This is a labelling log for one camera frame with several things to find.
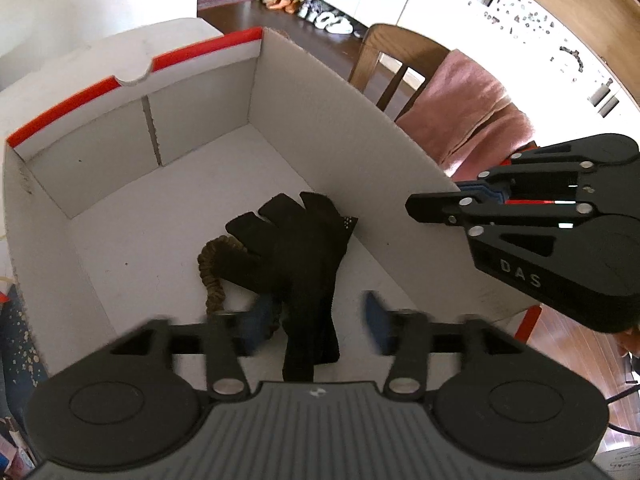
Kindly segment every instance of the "wooden chair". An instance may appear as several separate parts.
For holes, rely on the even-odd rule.
[[[422,93],[449,53],[449,49],[406,28],[385,23],[372,25],[362,41],[358,60],[349,76],[349,83],[360,92],[364,92],[369,79],[373,76],[380,53],[387,54],[402,63],[400,70],[394,75],[376,104],[380,110],[386,110],[408,68],[424,77],[424,83],[414,92],[398,114],[400,117],[411,108],[418,95]]]

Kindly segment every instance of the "open box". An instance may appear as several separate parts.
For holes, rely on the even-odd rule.
[[[341,358],[316,381],[386,376],[364,290],[442,321],[535,303],[475,269],[462,229],[407,215],[411,193],[457,188],[356,89],[273,30],[219,36],[196,19],[143,27],[0,95],[9,251],[49,373],[149,317],[202,320],[201,248],[280,192],[312,189],[360,219],[334,296]],[[227,290],[227,309],[247,306],[247,291]],[[281,379],[285,337],[242,361],[250,384]],[[195,386],[202,369],[180,360]]]

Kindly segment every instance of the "black glove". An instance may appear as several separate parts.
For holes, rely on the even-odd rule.
[[[303,208],[280,194],[258,213],[245,213],[226,225],[248,253],[220,244],[212,263],[217,276],[282,301],[282,325],[289,341],[282,377],[313,381],[314,364],[340,357],[331,307],[335,275],[357,218],[342,217],[327,197],[300,193]]]

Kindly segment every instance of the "pink towel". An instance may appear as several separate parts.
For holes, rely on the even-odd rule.
[[[510,103],[494,76],[453,50],[396,123],[447,174],[456,170],[469,174],[476,167],[482,171],[499,164],[531,140],[529,120]],[[498,114],[496,120],[485,129],[483,125],[494,114]]]

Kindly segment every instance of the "wooden floor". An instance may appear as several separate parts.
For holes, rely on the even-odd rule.
[[[329,68],[347,79],[358,57],[360,40],[354,36],[336,36],[316,29],[311,23],[295,15],[267,10],[257,2],[245,2],[213,7],[198,16],[225,34],[257,25],[276,28],[288,34],[299,46],[317,57]],[[380,67],[372,78],[365,95],[373,102],[378,100],[391,78],[391,72]],[[408,85],[396,92],[387,113],[396,117],[412,93]],[[610,337],[595,333],[556,311],[545,307],[531,338],[530,345],[555,359],[595,384],[606,397],[630,386]],[[611,421],[623,428],[640,431],[638,418],[640,397],[627,397],[611,406]],[[607,430],[600,450],[640,444],[640,438]]]

